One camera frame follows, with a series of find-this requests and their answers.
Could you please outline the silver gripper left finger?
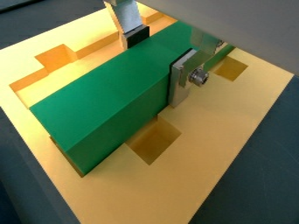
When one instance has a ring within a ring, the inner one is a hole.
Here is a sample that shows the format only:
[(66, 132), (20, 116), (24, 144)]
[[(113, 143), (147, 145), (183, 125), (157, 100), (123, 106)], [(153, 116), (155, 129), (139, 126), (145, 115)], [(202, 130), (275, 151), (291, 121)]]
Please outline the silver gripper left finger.
[(125, 49), (133, 48), (150, 37), (150, 27), (143, 23), (137, 0), (103, 0), (121, 33)]

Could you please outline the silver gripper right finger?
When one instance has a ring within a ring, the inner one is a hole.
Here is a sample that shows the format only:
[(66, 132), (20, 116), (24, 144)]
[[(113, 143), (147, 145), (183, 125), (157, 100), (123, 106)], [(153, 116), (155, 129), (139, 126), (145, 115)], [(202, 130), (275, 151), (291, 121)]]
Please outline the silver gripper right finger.
[(223, 41), (201, 29), (191, 30), (190, 48), (170, 67), (169, 104), (177, 107), (190, 94), (191, 85), (203, 86), (210, 78), (205, 63), (213, 58)]

